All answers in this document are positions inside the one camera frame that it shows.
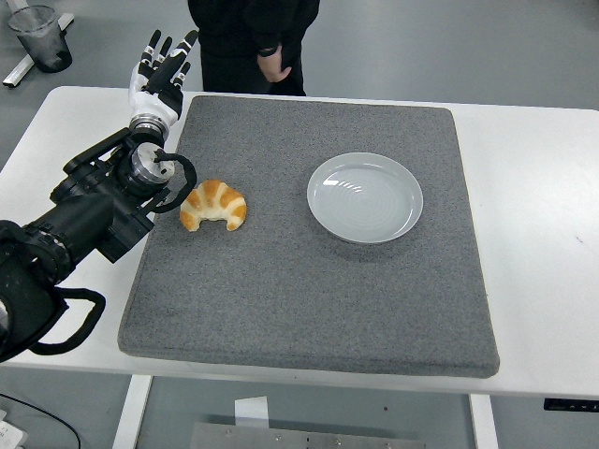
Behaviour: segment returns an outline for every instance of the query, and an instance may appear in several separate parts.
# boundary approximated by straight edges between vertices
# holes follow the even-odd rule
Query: ceramic plate
[[[308,182],[316,220],[355,243],[382,243],[408,232],[420,218],[423,198],[407,168],[371,152],[329,159]]]

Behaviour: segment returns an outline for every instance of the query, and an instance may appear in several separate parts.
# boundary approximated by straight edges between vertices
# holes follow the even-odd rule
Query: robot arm
[[[0,362],[26,349],[55,355],[81,344],[99,320],[105,299],[56,285],[94,249],[116,262],[153,228],[150,212],[178,207],[197,183],[187,159],[162,149],[169,128],[181,117],[181,87],[190,66],[184,59],[197,32],[167,55],[168,38],[153,58],[159,38],[156,31],[133,71],[129,126],[65,165],[67,176],[51,193],[53,209],[23,227],[0,221]],[[175,161],[183,165],[186,184],[164,204]],[[68,308],[66,298],[87,299],[95,306],[67,341],[39,342]]]

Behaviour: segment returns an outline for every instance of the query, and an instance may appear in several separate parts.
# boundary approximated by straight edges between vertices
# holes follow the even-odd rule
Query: white paper
[[[237,399],[235,401],[235,425],[269,428],[269,403],[266,396]]]

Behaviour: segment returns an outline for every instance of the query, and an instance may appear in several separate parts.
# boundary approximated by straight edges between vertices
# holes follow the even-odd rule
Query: person's hand
[[[281,46],[271,56],[260,56],[258,55],[258,66],[264,74],[264,78],[269,82],[279,82],[287,78],[291,73],[291,67],[287,67],[285,70],[281,70]]]

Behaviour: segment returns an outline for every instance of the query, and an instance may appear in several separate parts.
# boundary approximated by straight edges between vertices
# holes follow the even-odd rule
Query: bread
[[[202,220],[226,220],[226,229],[241,226],[247,214],[243,195],[219,180],[206,180],[181,204],[179,219],[185,229],[197,231]]]

